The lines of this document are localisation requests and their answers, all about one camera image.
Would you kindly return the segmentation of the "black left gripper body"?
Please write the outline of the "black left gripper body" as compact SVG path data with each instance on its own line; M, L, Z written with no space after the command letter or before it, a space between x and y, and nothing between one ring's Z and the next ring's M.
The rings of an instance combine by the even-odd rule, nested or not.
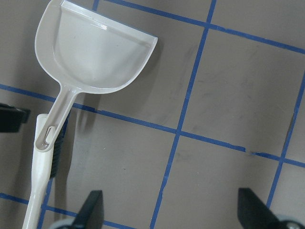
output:
M31 111L26 108L0 104L0 132L17 133L22 124L27 123Z

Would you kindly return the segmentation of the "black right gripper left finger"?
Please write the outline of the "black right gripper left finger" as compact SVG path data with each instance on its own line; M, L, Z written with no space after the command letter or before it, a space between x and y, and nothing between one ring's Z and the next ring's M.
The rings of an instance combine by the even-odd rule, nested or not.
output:
M72 229L101 229L104 222L102 190L91 191L73 221Z

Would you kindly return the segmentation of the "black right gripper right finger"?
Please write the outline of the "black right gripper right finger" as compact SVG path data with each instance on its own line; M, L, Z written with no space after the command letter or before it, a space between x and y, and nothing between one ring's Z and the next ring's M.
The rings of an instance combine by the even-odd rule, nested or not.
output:
M280 220L250 188L238 189L237 217L244 229L303 229L295 220Z

